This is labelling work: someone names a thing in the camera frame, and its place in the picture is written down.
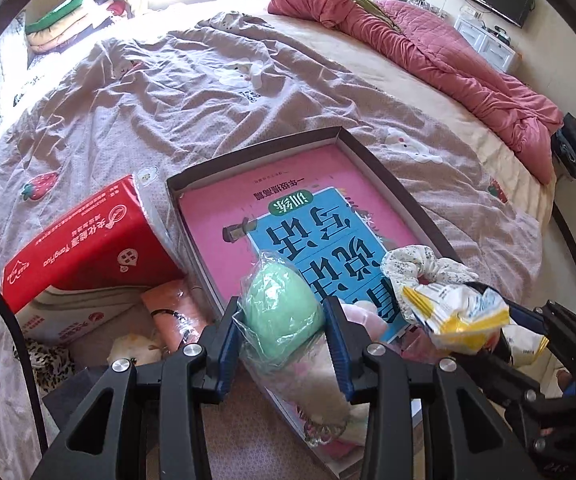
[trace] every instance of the pink bedsheet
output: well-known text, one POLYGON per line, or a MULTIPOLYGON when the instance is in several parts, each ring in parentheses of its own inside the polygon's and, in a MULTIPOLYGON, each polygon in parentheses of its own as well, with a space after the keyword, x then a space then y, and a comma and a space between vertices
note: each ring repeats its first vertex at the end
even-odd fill
POLYGON ((493 69, 434 14, 396 0, 376 4, 399 34, 353 0, 270 0, 268 12, 314 20, 370 45, 403 69, 459 101, 514 151, 542 183, 554 176, 550 136, 562 112, 511 75, 493 69))

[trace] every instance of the plastic bag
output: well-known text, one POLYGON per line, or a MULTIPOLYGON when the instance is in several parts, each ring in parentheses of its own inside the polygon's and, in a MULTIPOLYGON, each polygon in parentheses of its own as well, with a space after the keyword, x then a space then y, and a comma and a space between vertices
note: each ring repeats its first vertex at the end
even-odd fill
POLYGON ((171 352, 199 341, 208 325, 184 280, 173 280, 147 290, 142 300, 171 352))
POLYGON ((403 293, 439 350, 476 354, 510 323, 508 305, 491 288, 479 294, 467 285, 429 283, 404 286, 403 293))
POLYGON ((548 346, 546 336, 517 325, 512 319, 502 330, 510 346, 511 363, 515 368, 531 365, 548 346))
POLYGON ((299 359, 324 327, 324 311, 299 271, 277 254, 263 251, 242 280, 233 320, 245 342, 245 357, 261 373, 299 359))
POLYGON ((476 282, 476 272, 450 258, 437 258, 434 251, 424 245, 408 245, 388 251, 383 259, 381 270, 390 279, 401 315, 410 324, 418 324, 412 312, 412 304, 403 293, 404 286, 415 288, 419 278, 430 283, 476 282))
POLYGON ((111 366, 117 359, 128 359, 135 366, 161 361, 161 348, 156 341, 140 334, 127 334, 113 341, 107 362, 111 366))

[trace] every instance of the metal screw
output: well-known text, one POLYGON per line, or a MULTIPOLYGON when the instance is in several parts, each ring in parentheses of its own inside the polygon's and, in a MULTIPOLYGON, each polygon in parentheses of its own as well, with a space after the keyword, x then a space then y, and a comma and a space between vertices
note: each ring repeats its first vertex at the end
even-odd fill
POLYGON ((441 361, 439 361, 439 367, 444 371, 444 372, 453 372, 457 369, 457 363, 455 361, 453 361, 452 359, 449 358, 444 358, 441 361))
POLYGON ((197 343, 190 343, 190 345, 184 346, 184 354, 188 357, 194 357, 202 352, 202 346, 197 343))
POLYGON ((538 438, 534 441, 533 447, 537 453, 541 453, 544 449, 546 449, 546 441, 543 438, 538 438))
POLYGON ((379 343, 370 343, 366 347, 366 350, 368 351, 368 353, 370 355, 375 355, 375 356, 384 355, 386 353, 386 347, 384 345, 379 344, 379 343))
POLYGON ((128 368, 130 368, 130 361, 128 359, 117 359, 113 363, 113 370, 115 372, 125 372, 128 368))

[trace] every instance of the green soap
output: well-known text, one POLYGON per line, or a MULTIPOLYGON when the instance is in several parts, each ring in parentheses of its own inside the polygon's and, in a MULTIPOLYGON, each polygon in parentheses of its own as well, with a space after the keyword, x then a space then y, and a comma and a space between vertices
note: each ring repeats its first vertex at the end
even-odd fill
POLYGON ((243 305, 246 326, 257 335, 261 357, 281 365, 324 325, 308 283, 289 267, 267 262, 257 271, 243 305))
POLYGON ((66 0, 59 7, 51 10, 40 20, 26 25, 26 34, 30 34, 31 32, 39 32, 40 30, 44 30, 44 28, 48 28, 51 25, 54 25, 63 17, 68 16, 73 10, 81 7, 83 2, 84 0, 66 0))

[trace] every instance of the red tissue package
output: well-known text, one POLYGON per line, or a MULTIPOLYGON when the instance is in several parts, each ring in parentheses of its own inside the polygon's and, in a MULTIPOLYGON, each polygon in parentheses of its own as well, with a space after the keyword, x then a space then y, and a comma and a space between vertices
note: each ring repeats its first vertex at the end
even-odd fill
POLYGON ((183 276, 164 224, 128 175, 19 251, 4 268, 2 290, 24 336, 62 344, 183 276))

